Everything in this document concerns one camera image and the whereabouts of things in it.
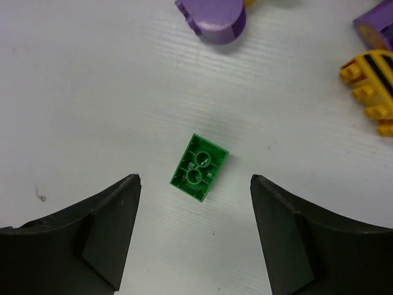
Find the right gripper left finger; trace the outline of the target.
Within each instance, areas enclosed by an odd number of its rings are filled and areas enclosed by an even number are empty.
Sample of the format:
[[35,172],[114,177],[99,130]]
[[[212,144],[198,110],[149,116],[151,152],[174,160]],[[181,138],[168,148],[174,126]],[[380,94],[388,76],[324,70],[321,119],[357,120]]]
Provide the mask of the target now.
[[131,174],[56,213],[1,229],[2,294],[114,294],[138,212]]

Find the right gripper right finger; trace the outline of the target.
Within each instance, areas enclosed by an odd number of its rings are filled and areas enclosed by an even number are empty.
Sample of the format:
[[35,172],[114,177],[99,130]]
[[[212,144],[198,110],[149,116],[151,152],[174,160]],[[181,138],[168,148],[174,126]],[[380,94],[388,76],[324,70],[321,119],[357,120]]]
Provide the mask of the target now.
[[302,199],[261,175],[251,199],[273,294],[391,294],[392,230]]

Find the green lego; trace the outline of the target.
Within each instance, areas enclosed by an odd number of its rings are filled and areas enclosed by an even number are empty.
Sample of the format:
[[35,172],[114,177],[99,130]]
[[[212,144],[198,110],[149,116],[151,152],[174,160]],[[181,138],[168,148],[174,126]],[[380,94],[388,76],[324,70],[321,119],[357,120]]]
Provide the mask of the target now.
[[229,152],[193,134],[170,184],[202,202],[214,184]]

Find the purple square lego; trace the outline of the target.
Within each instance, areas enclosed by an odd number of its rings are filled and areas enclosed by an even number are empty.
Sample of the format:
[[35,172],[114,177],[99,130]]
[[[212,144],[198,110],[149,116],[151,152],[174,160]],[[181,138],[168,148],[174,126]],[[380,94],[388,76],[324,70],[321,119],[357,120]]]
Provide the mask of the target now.
[[352,22],[369,49],[392,51],[392,0],[385,0]]

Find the purple oval lego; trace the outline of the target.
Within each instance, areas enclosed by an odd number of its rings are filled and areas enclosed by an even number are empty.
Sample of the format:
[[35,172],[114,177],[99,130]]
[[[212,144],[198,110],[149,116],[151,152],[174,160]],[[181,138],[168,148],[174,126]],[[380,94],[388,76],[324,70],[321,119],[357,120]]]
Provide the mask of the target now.
[[174,2],[194,33],[213,44],[229,44],[246,26],[242,0],[177,0]]

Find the small yellow lego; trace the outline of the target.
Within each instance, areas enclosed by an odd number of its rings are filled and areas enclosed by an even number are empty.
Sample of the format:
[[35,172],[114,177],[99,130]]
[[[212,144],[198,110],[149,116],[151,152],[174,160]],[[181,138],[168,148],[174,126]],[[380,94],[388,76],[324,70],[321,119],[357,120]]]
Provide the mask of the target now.
[[250,5],[255,3],[256,1],[258,1],[258,0],[243,0],[243,3],[244,3],[245,7],[249,7]]

